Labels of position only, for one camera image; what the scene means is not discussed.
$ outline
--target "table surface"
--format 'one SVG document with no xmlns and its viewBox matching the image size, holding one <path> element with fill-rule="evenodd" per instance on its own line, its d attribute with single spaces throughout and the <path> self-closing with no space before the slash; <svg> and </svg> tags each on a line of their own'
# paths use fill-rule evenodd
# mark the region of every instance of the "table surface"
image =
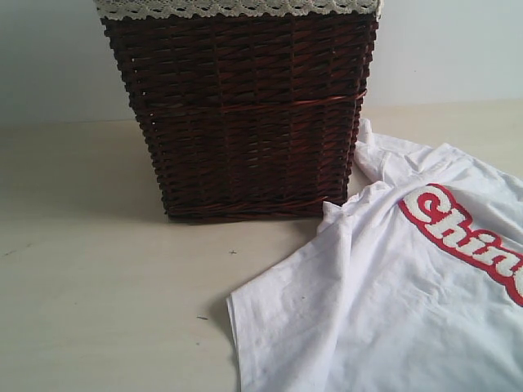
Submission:
<svg viewBox="0 0 523 392">
<path fill-rule="evenodd" d="M 364 116 L 523 177 L 523 100 Z M 167 222 L 134 122 L 0 137 L 0 390 L 239 390 L 225 298 L 319 221 Z M 367 184 L 356 171 L 351 194 Z"/>
</svg>

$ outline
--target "white t-shirt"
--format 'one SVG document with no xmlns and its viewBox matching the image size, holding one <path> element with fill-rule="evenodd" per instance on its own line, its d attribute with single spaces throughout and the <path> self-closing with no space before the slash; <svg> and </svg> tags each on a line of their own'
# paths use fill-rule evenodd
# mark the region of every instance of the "white t-shirt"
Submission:
<svg viewBox="0 0 523 392">
<path fill-rule="evenodd" d="M 374 183 L 232 293 L 242 391 L 523 390 L 523 182 L 374 135 Z"/>
</svg>

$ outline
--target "wicker basket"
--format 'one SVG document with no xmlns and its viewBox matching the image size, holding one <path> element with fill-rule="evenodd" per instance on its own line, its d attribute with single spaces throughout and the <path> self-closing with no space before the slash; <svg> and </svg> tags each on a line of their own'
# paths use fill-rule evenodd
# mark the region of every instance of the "wicker basket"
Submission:
<svg viewBox="0 0 523 392">
<path fill-rule="evenodd" d="M 102 23 L 171 218 L 346 201 L 376 15 Z"/>
</svg>

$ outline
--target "white lace trim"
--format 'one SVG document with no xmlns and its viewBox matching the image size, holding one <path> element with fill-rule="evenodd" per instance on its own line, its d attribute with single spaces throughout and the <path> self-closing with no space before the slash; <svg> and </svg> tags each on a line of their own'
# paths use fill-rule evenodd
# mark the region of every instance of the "white lace trim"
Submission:
<svg viewBox="0 0 523 392">
<path fill-rule="evenodd" d="M 383 0 L 94 0 L 102 18 L 121 20 L 198 16 L 295 16 L 309 12 L 328 14 L 380 14 Z"/>
</svg>

